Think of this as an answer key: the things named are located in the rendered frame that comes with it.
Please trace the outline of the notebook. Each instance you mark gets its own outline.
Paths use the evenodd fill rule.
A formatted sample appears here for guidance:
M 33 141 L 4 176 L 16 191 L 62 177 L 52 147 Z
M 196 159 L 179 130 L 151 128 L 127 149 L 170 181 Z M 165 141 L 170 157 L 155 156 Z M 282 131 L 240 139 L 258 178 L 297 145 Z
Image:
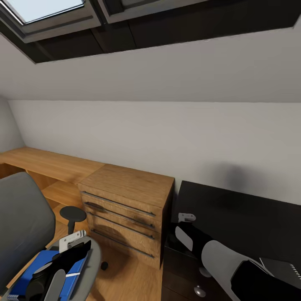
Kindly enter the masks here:
M 268 258 L 260 258 L 260 260 L 274 277 L 301 289 L 301 277 L 291 263 Z

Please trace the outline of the folder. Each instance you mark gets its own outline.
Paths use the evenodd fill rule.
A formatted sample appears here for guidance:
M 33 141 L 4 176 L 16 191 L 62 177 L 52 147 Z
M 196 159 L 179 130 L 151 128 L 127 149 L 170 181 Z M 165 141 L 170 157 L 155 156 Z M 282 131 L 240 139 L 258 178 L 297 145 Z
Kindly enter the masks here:
M 46 263 L 52 261 L 52 257 L 57 254 L 59 254 L 59 251 L 42 250 L 41 252 L 39 252 L 38 256 L 35 258 L 33 263 L 27 268 L 27 271 L 20 278 L 20 280 L 18 281 L 14 289 L 10 292 L 10 294 L 7 296 L 7 298 L 10 301 L 26 301 L 26 289 L 30 280 L 33 278 L 32 275 Z M 68 271 L 67 274 L 80 273 L 85 264 L 87 256 L 88 253 L 84 259 L 74 263 L 74 265 Z M 60 293 L 58 301 L 69 301 L 74 287 L 78 281 L 79 275 L 80 274 L 66 277 L 65 284 Z

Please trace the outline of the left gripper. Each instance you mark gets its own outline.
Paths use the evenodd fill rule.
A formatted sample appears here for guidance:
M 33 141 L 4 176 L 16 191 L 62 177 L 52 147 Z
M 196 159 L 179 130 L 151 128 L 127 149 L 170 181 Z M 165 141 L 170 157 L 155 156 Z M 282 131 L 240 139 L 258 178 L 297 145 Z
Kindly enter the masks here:
M 91 240 L 89 240 L 87 243 L 79 243 L 76 246 L 73 246 L 72 248 L 69 248 L 67 251 L 59 253 L 57 255 L 54 255 L 52 257 L 52 260 L 61 257 L 61 256 L 66 256 L 70 259 L 71 262 L 71 266 L 70 269 L 72 268 L 72 266 L 74 265 L 74 263 L 76 263 L 79 260 L 82 260 L 86 257 L 87 252 L 91 249 Z

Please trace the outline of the swivel chair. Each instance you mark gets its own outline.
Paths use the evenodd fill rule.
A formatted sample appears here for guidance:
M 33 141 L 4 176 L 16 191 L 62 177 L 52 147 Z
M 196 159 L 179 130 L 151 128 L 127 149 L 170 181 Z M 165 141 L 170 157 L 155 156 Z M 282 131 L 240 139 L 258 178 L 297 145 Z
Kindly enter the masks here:
M 60 215 L 69 220 L 68 235 L 74 232 L 75 222 L 87 219 L 84 210 L 66 206 Z M 27 172 L 19 172 L 0 179 L 0 301 L 10 301 L 7 296 L 20 278 L 7 285 L 42 250 L 59 251 L 59 240 L 46 248 L 56 231 L 56 216 L 37 183 Z M 99 243 L 90 236 L 70 245 L 87 243 L 91 249 L 69 301 L 86 301 L 98 275 L 108 263 L 102 260 Z

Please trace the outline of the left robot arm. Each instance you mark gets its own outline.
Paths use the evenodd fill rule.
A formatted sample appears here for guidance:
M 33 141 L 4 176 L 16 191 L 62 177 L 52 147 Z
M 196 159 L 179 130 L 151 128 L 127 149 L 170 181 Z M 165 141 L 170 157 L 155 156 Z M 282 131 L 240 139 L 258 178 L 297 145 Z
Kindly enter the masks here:
M 74 263 L 86 257 L 92 242 L 89 240 L 73 247 L 70 244 L 86 236 L 86 231 L 81 230 L 59 240 L 59 254 L 32 275 L 26 289 L 26 301 L 58 301 L 66 274 Z

